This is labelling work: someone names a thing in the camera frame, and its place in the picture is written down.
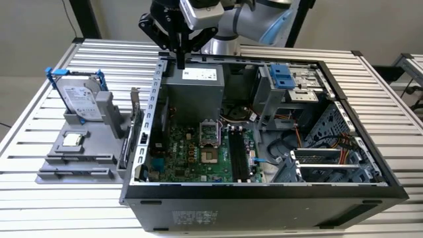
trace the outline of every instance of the cable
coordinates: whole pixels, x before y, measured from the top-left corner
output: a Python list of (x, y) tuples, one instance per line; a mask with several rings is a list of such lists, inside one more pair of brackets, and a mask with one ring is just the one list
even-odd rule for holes
[(410, 80), (410, 82), (409, 82), (409, 84), (407, 84), (407, 87), (405, 88), (405, 91), (403, 91), (403, 93), (402, 93), (401, 98), (403, 98), (403, 95), (405, 95), (405, 93), (406, 93), (406, 90), (407, 90), (407, 88), (409, 88), (409, 86), (410, 86), (410, 84), (411, 84), (413, 80), (414, 80), (414, 79), (411, 79), (411, 80)]
[(6, 126), (6, 127), (8, 127), (8, 128), (12, 128), (12, 126), (10, 126), (8, 124), (4, 124), (4, 123), (2, 123), (2, 122), (0, 122), (0, 125)]
[(294, 127), (295, 127), (295, 134), (297, 134), (297, 143), (298, 143), (298, 147), (302, 148), (302, 138), (299, 136), (299, 132), (298, 132), (298, 127), (297, 127), (297, 120), (294, 120)]
[(71, 27), (72, 27), (72, 30), (74, 30), (74, 33), (75, 33), (75, 38), (76, 38), (76, 37), (78, 37), (78, 36), (76, 36), (76, 31), (75, 31), (75, 27), (74, 27), (74, 25), (72, 25), (71, 18), (70, 18), (70, 15), (68, 15), (68, 9), (67, 9), (67, 5), (66, 5), (66, 1), (62, 0), (62, 3), (64, 4), (64, 9), (66, 9), (67, 18), (68, 18), (68, 21), (70, 21), (70, 24), (71, 24)]
[(278, 164), (273, 163), (271, 161), (269, 161), (267, 159), (261, 159), (261, 158), (253, 158), (254, 161), (262, 162), (262, 163), (269, 163), (271, 165), (278, 166)]
[(226, 118), (223, 115), (220, 115), (220, 118), (224, 119), (230, 123), (249, 122), (249, 120), (231, 120), (231, 119)]
[(325, 139), (329, 139), (329, 138), (343, 139), (343, 138), (347, 138), (347, 137), (345, 137), (343, 135), (327, 135), (327, 136), (323, 136), (321, 139), (318, 139), (317, 141), (314, 141), (314, 142), (307, 146), (307, 148), (311, 148), (321, 140), (325, 140)]

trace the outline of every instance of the green circuit board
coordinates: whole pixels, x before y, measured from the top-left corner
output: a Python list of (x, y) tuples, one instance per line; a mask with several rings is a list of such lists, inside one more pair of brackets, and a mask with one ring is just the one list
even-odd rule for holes
[[(174, 126), (171, 128), (164, 171), (159, 174), (159, 181), (234, 182), (227, 129), (220, 131), (218, 148), (200, 148), (199, 132), (199, 127)], [(247, 130), (243, 137), (249, 143), (249, 150), (255, 150), (253, 131)], [(251, 182), (262, 182), (261, 173), (253, 176)]]

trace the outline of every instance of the blue latch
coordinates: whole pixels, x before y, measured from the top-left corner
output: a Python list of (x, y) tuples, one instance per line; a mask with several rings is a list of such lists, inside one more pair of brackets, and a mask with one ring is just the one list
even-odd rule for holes
[(58, 68), (54, 72), (54, 75), (67, 76), (70, 74), (70, 70), (66, 68)]
[(295, 88), (295, 80), (291, 76), (290, 68), (285, 64), (271, 64), (271, 77), (275, 82), (275, 88)]
[(99, 76), (99, 79), (100, 79), (100, 88), (102, 88), (102, 91), (108, 91), (107, 84), (106, 84), (106, 77), (104, 77), (104, 73), (102, 72), (102, 70), (99, 70), (99, 71), (96, 72), (96, 75)]

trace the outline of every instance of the slotted aluminum surface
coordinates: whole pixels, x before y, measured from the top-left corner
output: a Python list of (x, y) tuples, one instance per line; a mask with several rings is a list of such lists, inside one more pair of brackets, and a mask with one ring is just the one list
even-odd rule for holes
[[(106, 73), (115, 105), (130, 110), (130, 89), (146, 102), (159, 48), (151, 43), (86, 40), (71, 46), (58, 67)], [(367, 131), (406, 187), (410, 200), (345, 231), (195, 232), (202, 237), (423, 236), (423, 136), (405, 106), (362, 58), (347, 51), (242, 47), (245, 56), (323, 60)], [(36, 184), (36, 172), (64, 124), (64, 107), (46, 83), (0, 144), (0, 231), (8, 235), (143, 236), (130, 208), (119, 205), (120, 184)]]

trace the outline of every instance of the case label sticker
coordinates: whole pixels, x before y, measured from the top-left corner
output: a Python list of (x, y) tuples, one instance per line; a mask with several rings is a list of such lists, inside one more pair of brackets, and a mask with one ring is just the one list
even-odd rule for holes
[(183, 79), (218, 81), (216, 72), (218, 70), (215, 68), (186, 68), (183, 71)]
[(218, 219), (218, 211), (172, 211), (176, 225), (212, 225)]
[(75, 113), (86, 120), (102, 120), (102, 114), (92, 92), (86, 87), (64, 86), (68, 102)]

